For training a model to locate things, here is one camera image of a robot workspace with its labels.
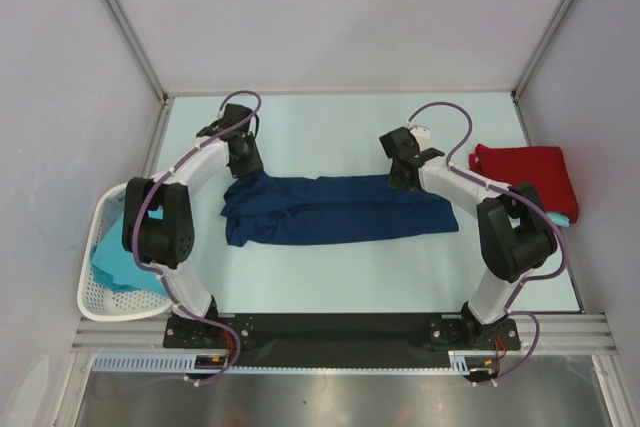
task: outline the cable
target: cable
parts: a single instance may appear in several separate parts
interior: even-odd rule
[[[235,365],[235,363],[238,360],[238,357],[240,356],[240,344],[241,344],[240,337],[238,336],[238,334],[236,333],[235,330],[233,330],[232,328],[228,327],[227,325],[222,324],[220,322],[213,321],[213,320],[205,319],[204,317],[199,316],[199,315],[191,312],[185,306],[181,305],[180,304],[180,300],[176,297],[175,293],[171,290],[171,286],[169,285],[169,283],[165,279],[162,271],[159,270],[159,269],[150,267],[148,265],[144,265],[142,263],[142,259],[140,258],[140,251],[138,249],[138,241],[139,241],[139,237],[140,237],[140,227],[142,226],[142,221],[144,220],[145,214],[147,213],[147,209],[149,208],[149,204],[151,204],[151,200],[153,199],[153,197],[156,194],[156,192],[158,192],[158,190],[160,189],[162,184],[164,184],[167,180],[169,180],[182,166],[184,166],[203,147],[206,147],[207,145],[209,145],[209,144],[215,142],[216,140],[218,140],[220,137],[222,137],[224,135],[227,135],[228,133],[233,132],[234,130],[237,130],[238,128],[242,127],[244,124],[250,122],[251,119],[254,118],[258,114],[258,111],[260,110],[260,107],[262,106],[262,98],[260,97],[260,95],[258,95],[257,93],[255,93],[255,92],[253,92],[251,90],[238,90],[236,92],[233,92],[233,93],[227,95],[224,98],[224,100],[221,102],[220,108],[218,110],[222,111],[222,109],[225,107],[225,105],[227,105],[227,102],[229,102],[229,100],[231,100],[233,97],[236,97],[238,95],[251,95],[251,96],[256,98],[257,105],[253,109],[253,112],[251,112],[251,114],[249,114],[247,117],[245,117],[241,121],[235,123],[231,127],[228,127],[226,129],[222,129],[221,131],[219,131],[216,134],[212,135],[208,139],[204,140],[198,147],[192,148],[185,155],[183,155],[173,165],[172,168],[170,168],[166,173],[164,173],[153,184],[151,189],[149,189],[149,193],[146,195],[146,197],[142,201],[142,204],[140,205],[140,210],[138,211],[138,215],[136,217],[136,221],[135,221],[134,226],[133,226],[133,235],[132,235],[132,239],[131,239],[131,251],[133,253],[133,260],[135,261],[135,263],[138,266],[138,268],[140,268],[142,270],[145,270],[147,272],[153,272],[154,274],[160,276],[161,281],[162,281],[162,285],[163,285],[165,291],[167,292],[167,295],[169,296],[169,299],[171,299],[171,302],[174,305],[176,305],[179,310],[181,310],[187,317],[190,317],[190,318],[192,318],[194,320],[202,322],[203,324],[211,325],[212,327],[216,327],[218,329],[222,329],[223,331],[228,332],[229,334],[231,334],[231,337],[233,338],[233,340],[235,342],[235,346],[236,346],[235,353],[234,353],[234,355],[233,355],[233,357],[231,359],[228,359],[226,365],[222,369],[220,369],[218,372],[213,374],[211,377],[208,377],[207,379],[204,379],[204,380],[201,380],[201,381],[195,381],[194,385],[196,385],[196,386],[197,385],[202,385],[202,384],[208,384],[208,383],[214,381],[220,375],[224,374],[227,370],[229,370],[231,367],[233,367]],[[173,377],[173,376],[172,377],[168,377],[167,376],[167,377],[164,377],[163,379],[164,380],[169,380],[169,379],[174,379],[174,378],[175,377]]]
[[[229,333],[226,330],[223,330],[224,332],[224,336],[225,339],[227,341],[227,359],[230,358],[231,353],[233,352],[233,340],[231,339],[231,337],[229,336]],[[215,374],[211,374],[211,376],[207,377],[206,379],[202,379],[199,381],[193,381],[194,385],[196,384],[196,382],[198,382],[198,385],[206,385],[209,382],[214,380],[214,377],[219,376],[221,373],[223,373],[222,371],[216,372]],[[107,395],[102,395],[99,394],[97,389],[96,389],[96,385],[95,385],[95,379],[92,380],[91,386],[90,386],[90,393],[91,395],[98,400],[112,400],[115,399],[117,397],[121,397],[123,395],[126,394],[130,394],[132,392],[136,392],[138,390],[144,389],[145,387],[149,387],[151,385],[155,385],[155,384],[159,384],[161,382],[166,382],[169,380],[182,380],[182,381],[189,381],[189,377],[185,374],[185,375],[177,375],[177,374],[170,374],[170,375],[165,375],[162,377],[154,377],[152,379],[149,379],[145,382],[141,382],[139,384],[136,384],[132,387],[127,387],[124,388],[122,390],[118,390],[116,392],[113,392],[111,394],[107,394]]]
[[[533,314],[533,312],[528,312],[528,311],[524,311],[524,310],[514,310],[513,312],[511,312],[511,314],[509,314],[509,316],[512,316],[512,315],[526,315],[527,317],[531,318],[531,320],[533,320],[533,323],[535,324],[536,331],[535,331],[535,334],[533,336],[533,342],[531,342],[531,346],[529,347],[529,350],[524,355],[524,357],[520,360],[520,362],[518,362],[511,370],[509,370],[509,371],[507,371],[507,372],[505,372],[503,374],[499,374],[495,379],[493,379],[494,381],[502,380],[502,379],[505,379],[507,377],[511,377],[516,371],[518,371],[520,368],[522,368],[522,366],[533,355],[534,350],[536,350],[536,347],[538,346],[538,341],[540,340],[540,321]],[[491,381],[480,382],[479,385],[493,385],[493,382],[491,382]]]
[[[525,277],[520,282],[518,282],[518,285],[516,286],[514,291],[511,293],[511,296],[507,300],[507,303],[505,304],[505,310],[506,310],[507,314],[509,316],[511,316],[511,315],[526,315],[526,316],[530,317],[533,320],[534,324],[535,324],[536,331],[535,331],[535,335],[534,335],[534,338],[533,338],[533,342],[531,343],[531,347],[529,347],[529,350],[527,351],[525,356],[522,358],[522,360],[518,364],[516,364],[515,367],[513,367],[508,372],[505,372],[504,374],[498,375],[498,377],[496,377],[496,379],[493,379],[492,382],[483,382],[481,384],[481,385],[492,385],[493,382],[495,382],[497,379],[504,379],[506,377],[509,377],[514,372],[516,372],[518,369],[520,369],[531,358],[531,356],[533,355],[533,351],[536,349],[536,347],[538,345],[538,340],[540,340],[540,322],[538,321],[536,316],[532,312],[527,312],[527,311],[509,312],[509,309],[511,308],[511,306],[513,305],[513,302],[516,300],[516,297],[518,297],[518,294],[520,294],[520,292],[522,291],[522,288],[524,287],[524,285],[527,282],[554,279],[554,278],[560,276],[567,269],[567,265],[569,263],[569,248],[567,246],[567,241],[564,238],[564,234],[562,233],[560,228],[556,224],[554,224],[553,221],[549,218],[549,216],[540,207],[538,207],[536,204],[531,202],[529,199],[526,199],[525,197],[523,197],[523,196],[521,196],[519,194],[516,194],[515,192],[511,192],[510,190],[503,189],[503,188],[498,187],[496,185],[493,185],[491,183],[485,182],[485,181],[475,177],[474,175],[471,175],[470,173],[465,172],[464,170],[461,170],[461,169],[457,168],[453,164],[453,162],[451,162],[451,158],[453,157],[453,155],[467,142],[467,140],[469,140],[469,137],[471,137],[471,132],[473,131],[473,120],[471,119],[471,115],[469,115],[469,112],[467,112],[466,109],[464,109],[463,107],[461,107],[461,106],[459,106],[457,104],[451,103],[451,102],[431,102],[429,104],[423,105],[418,110],[416,110],[413,114],[411,114],[411,116],[409,117],[409,119],[407,121],[408,126],[411,125],[411,122],[413,121],[413,119],[415,119],[415,117],[420,112],[422,112],[423,110],[426,110],[426,109],[428,109],[430,107],[437,106],[437,105],[443,105],[443,106],[447,106],[447,107],[452,107],[452,108],[456,109],[457,111],[461,112],[465,116],[465,118],[467,119],[467,132],[466,132],[466,134],[464,135],[462,140],[460,142],[458,142],[458,144],[456,144],[456,146],[453,149],[451,149],[451,151],[447,154],[447,156],[445,158],[445,162],[446,162],[447,168],[450,171],[452,171],[453,173],[459,175],[460,177],[462,177],[464,179],[470,180],[471,182],[473,182],[475,184],[478,184],[478,185],[480,185],[482,187],[485,187],[485,188],[487,188],[489,190],[493,190],[494,192],[498,192],[499,194],[511,197],[512,199],[515,199],[518,202],[522,202],[524,205],[529,207],[531,210],[533,210],[537,215],[539,215],[549,225],[549,227],[553,231],[554,235],[556,236],[556,239],[558,239],[558,244],[560,246],[560,252],[562,253],[562,260],[560,261],[560,266],[555,270],[555,272],[552,272],[551,274],[546,274],[546,275],[536,275],[536,276],[532,276],[532,277]]]
[[[522,197],[521,195],[516,194],[515,192],[511,192],[510,190],[498,187],[497,185],[486,183],[482,179],[479,179],[476,176],[471,175],[468,172],[465,172],[464,170],[460,170],[458,167],[453,165],[453,163],[451,162],[451,158],[466,143],[466,141],[469,140],[469,137],[471,137],[471,132],[473,131],[473,120],[471,119],[471,116],[469,115],[469,112],[467,112],[467,110],[465,110],[463,107],[460,107],[459,105],[453,104],[451,102],[431,102],[429,104],[423,105],[418,110],[416,110],[413,114],[411,114],[411,116],[409,117],[409,120],[407,122],[409,124],[411,124],[413,119],[420,112],[422,112],[423,110],[428,109],[430,107],[437,106],[437,105],[443,105],[443,106],[447,106],[447,107],[452,107],[452,108],[458,110],[459,112],[461,112],[467,119],[467,126],[468,127],[467,127],[466,134],[464,135],[463,139],[453,149],[451,149],[451,151],[447,154],[447,157],[445,158],[445,162],[446,162],[447,168],[449,170],[451,170],[452,172],[454,172],[455,174],[459,175],[460,177],[463,177],[463,178],[465,178],[467,180],[470,180],[471,182],[473,182],[475,184],[478,184],[478,185],[480,185],[482,187],[488,188],[489,190],[493,190],[494,192],[498,192],[499,194],[507,195],[507,196],[511,197],[512,199],[517,200],[518,202],[522,202],[524,205],[526,205],[531,210],[533,210],[536,214],[538,214],[549,225],[549,227],[551,228],[551,230],[555,234],[556,238],[558,239],[558,245],[560,246],[560,252],[562,253],[562,260],[560,262],[560,266],[558,267],[558,269],[555,272],[552,272],[551,274],[536,275],[536,276],[531,276],[531,277],[525,277],[524,279],[522,279],[518,283],[518,285],[516,286],[516,288],[512,292],[511,297],[509,297],[509,300],[506,303],[505,308],[508,310],[513,305],[513,302],[516,300],[516,297],[522,291],[522,288],[524,287],[524,285],[526,283],[537,281],[537,280],[554,279],[554,278],[560,276],[567,269],[567,265],[569,263],[569,247],[567,246],[567,242],[566,242],[566,240],[564,238],[564,235],[563,235],[562,231],[560,230],[560,228],[556,224],[553,223],[553,221],[549,218],[549,216],[540,207],[538,207],[536,204],[531,202],[529,199],[526,199],[525,197]]]
[[[493,339],[493,343],[496,346],[496,361],[500,362],[507,356],[507,346],[500,336],[497,336],[495,339]]]

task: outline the navy blue cloth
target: navy blue cloth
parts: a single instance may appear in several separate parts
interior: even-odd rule
[[[224,195],[227,243],[343,244],[458,231],[449,201],[394,190],[387,179],[242,177]]]

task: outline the red cloth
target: red cloth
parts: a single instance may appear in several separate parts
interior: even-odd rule
[[[529,182],[537,189],[547,212],[578,220],[578,201],[559,147],[492,149],[478,144],[469,168],[485,177],[512,185]]]

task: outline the metal floor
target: metal floor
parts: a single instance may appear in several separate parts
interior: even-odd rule
[[[109,398],[150,378],[93,373],[77,427],[612,425],[588,356],[534,357],[497,388],[445,376],[233,374]]]

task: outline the black mounting plate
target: black mounting plate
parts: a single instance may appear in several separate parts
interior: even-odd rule
[[[217,320],[240,337],[237,365],[247,367],[436,368],[450,366],[449,350],[495,350],[493,340],[465,345],[456,337],[461,319],[453,315],[236,314]],[[499,332],[509,350],[520,349],[514,321],[506,320]],[[172,315],[163,345],[225,349],[226,341],[218,329]]]

